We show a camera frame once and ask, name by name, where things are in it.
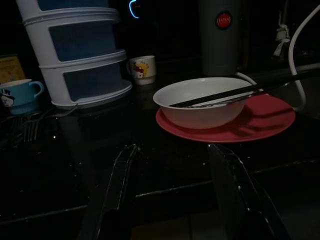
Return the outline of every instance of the hello kitty cup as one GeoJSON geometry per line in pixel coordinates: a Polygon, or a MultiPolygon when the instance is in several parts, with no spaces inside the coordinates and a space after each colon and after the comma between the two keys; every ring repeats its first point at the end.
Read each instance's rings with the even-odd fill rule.
{"type": "Polygon", "coordinates": [[[140,56],[129,60],[128,72],[137,85],[152,84],[156,80],[155,56],[140,56]]]}

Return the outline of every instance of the gray thermos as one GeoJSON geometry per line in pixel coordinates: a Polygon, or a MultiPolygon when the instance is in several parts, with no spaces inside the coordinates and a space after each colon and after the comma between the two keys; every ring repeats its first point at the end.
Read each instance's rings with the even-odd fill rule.
{"type": "Polygon", "coordinates": [[[239,0],[198,0],[202,73],[234,75],[239,51],[239,0]]]}

